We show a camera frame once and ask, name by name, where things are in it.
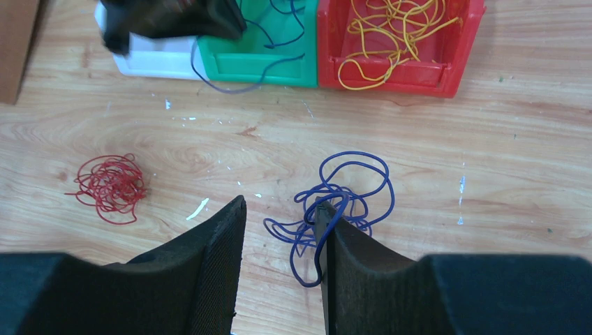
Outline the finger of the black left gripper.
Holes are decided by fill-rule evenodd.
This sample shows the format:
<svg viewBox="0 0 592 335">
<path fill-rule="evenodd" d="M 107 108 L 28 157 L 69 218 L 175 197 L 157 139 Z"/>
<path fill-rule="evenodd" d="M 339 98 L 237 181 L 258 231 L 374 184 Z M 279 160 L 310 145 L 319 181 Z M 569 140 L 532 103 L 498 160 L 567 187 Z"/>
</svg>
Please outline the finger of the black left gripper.
<svg viewBox="0 0 592 335">
<path fill-rule="evenodd" d="M 126 56 L 131 34 L 146 38 L 213 36 L 237 40 L 246 20 L 231 0 L 128 0 L 102 1 L 106 9 L 103 43 L 109 51 Z"/>
</svg>

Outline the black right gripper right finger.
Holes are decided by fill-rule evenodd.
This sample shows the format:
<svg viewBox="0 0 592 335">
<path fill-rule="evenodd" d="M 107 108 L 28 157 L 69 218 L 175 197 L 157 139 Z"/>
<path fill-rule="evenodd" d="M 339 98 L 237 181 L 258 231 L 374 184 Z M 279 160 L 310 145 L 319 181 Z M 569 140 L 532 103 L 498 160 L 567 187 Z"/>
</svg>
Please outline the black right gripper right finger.
<svg viewBox="0 0 592 335">
<path fill-rule="evenodd" d="M 591 263 L 574 255 L 402 256 L 316 207 L 327 334 L 590 334 Z"/>
</svg>

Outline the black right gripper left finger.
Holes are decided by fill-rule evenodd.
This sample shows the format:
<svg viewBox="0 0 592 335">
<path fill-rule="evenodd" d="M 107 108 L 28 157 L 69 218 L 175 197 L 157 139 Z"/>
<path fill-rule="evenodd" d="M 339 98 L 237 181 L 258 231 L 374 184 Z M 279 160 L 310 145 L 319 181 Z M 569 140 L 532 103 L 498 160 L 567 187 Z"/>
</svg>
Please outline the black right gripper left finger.
<svg viewBox="0 0 592 335">
<path fill-rule="evenodd" d="M 229 334 L 246 227 L 237 196 L 126 263 L 1 254 L 2 334 Z"/>
</svg>

